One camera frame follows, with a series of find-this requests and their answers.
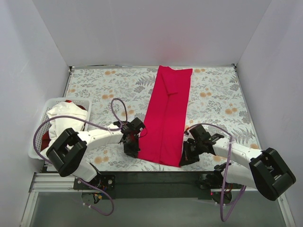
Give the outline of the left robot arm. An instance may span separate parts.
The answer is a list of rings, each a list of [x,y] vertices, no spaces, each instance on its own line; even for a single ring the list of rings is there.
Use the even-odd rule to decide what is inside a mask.
[[[131,122],[114,122],[104,129],[75,131],[65,129],[47,149],[46,156],[61,177],[73,175],[84,180],[90,189],[100,186],[101,178],[93,164],[83,159],[85,153],[109,144],[122,143],[124,153],[137,158],[139,137],[145,125],[139,118]]]

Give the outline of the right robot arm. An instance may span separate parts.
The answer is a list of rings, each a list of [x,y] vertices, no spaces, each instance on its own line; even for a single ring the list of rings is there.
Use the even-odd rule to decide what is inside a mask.
[[[278,151],[248,148],[221,134],[211,135],[201,124],[187,128],[187,139],[183,142],[180,166],[200,160],[207,153],[225,157],[227,160],[216,165],[212,172],[202,174],[200,183],[204,188],[225,188],[231,184],[257,189],[270,201],[275,201],[290,188],[296,177]]]

